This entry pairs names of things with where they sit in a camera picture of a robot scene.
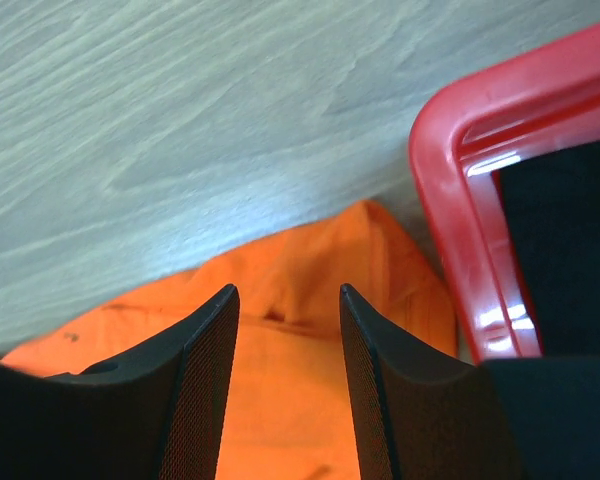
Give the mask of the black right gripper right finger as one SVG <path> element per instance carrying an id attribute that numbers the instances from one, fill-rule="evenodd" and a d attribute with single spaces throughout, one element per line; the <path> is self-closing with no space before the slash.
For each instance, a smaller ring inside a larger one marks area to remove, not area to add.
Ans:
<path id="1" fill-rule="evenodd" d="M 351 285 L 340 325 L 365 479 L 600 479 L 600 356 L 471 365 Z"/>

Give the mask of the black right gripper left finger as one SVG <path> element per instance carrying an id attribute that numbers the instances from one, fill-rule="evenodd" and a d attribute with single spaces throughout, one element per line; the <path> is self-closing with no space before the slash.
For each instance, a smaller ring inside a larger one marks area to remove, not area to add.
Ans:
<path id="1" fill-rule="evenodd" d="M 186 318 L 78 374 L 0 364 L 0 479 L 211 479 L 240 299 L 227 285 Z"/>

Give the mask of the orange t-shirt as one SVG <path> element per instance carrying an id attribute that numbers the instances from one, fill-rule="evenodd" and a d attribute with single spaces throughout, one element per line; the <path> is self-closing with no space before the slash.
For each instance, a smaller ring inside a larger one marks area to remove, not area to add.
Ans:
<path id="1" fill-rule="evenodd" d="M 127 292 L 19 345 L 4 363 L 37 376 L 81 372 L 234 284 L 240 325 L 218 477 L 355 479 L 339 323 L 339 291 L 346 283 L 401 328 L 456 354 L 446 287 L 389 211 L 365 200 Z"/>

